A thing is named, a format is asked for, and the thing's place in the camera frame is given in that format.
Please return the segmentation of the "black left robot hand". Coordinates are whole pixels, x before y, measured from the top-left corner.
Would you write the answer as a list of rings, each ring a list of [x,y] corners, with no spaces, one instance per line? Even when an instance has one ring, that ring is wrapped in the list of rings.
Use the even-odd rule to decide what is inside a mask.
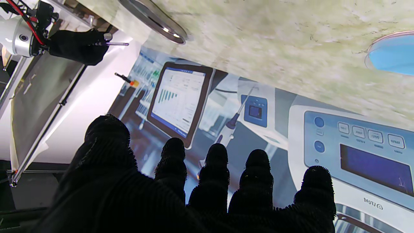
[[[182,140],[169,139],[155,177],[142,174],[130,133],[113,115],[96,118],[32,233],[334,233],[334,190],[329,171],[305,171],[293,204],[273,206],[268,155],[250,153],[239,189],[227,201],[228,155],[213,144],[198,185],[185,203],[187,169]]]

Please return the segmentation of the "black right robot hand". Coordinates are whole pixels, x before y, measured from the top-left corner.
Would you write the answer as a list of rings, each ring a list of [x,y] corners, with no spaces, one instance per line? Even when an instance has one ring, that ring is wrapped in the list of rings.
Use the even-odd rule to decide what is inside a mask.
[[[97,65],[109,49],[104,35],[103,31],[94,28],[83,32],[59,30],[50,36],[48,51],[52,56]]]

